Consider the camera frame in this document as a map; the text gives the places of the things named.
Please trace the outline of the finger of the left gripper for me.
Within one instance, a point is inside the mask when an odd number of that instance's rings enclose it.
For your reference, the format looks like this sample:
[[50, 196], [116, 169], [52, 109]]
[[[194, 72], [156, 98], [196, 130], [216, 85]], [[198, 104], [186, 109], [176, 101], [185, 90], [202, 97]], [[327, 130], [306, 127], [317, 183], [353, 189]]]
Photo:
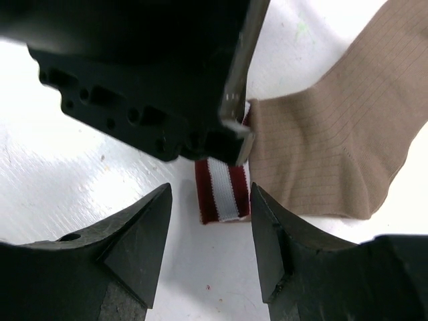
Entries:
[[231, 1], [244, 10], [230, 52], [228, 75], [217, 111], [217, 120], [207, 130], [207, 155], [231, 166], [248, 158], [254, 140], [251, 130], [240, 123], [245, 107], [247, 75], [269, 1]]

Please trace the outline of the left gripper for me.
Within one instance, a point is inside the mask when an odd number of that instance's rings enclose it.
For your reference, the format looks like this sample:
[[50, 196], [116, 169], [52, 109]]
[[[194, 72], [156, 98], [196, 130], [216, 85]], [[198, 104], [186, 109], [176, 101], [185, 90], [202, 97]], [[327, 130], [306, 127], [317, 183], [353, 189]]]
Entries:
[[2, 1], [64, 114], [159, 160], [207, 155], [234, 37], [231, 1]]

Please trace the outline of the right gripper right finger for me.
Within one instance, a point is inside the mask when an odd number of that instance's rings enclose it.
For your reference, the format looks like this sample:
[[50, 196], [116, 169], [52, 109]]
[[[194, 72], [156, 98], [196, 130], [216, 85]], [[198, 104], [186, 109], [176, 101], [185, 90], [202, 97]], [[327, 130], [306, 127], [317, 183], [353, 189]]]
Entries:
[[333, 236], [251, 187], [262, 300], [271, 320], [426, 320], [427, 237]]

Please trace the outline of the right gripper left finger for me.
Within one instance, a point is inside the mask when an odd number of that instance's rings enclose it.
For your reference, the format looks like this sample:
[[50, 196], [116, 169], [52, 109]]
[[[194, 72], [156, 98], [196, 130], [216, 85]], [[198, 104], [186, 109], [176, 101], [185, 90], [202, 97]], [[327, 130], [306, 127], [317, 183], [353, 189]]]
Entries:
[[153, 307], [171, 186], [55, 241], [1, 244], [2, 320], [144, 320]]

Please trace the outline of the tan sock with red cuff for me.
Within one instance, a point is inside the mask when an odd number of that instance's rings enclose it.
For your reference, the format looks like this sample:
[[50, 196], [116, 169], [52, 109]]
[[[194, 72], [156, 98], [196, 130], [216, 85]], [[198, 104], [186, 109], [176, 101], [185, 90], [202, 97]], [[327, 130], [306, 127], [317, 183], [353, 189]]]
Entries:
[[201, 223], [249, 219], [251, 183], [297, 215], [371, 218], [427, 123], [427, 2], [387, 1], [314, 85], [247, 101], [240, 123], [244, 165], [195, 163]]

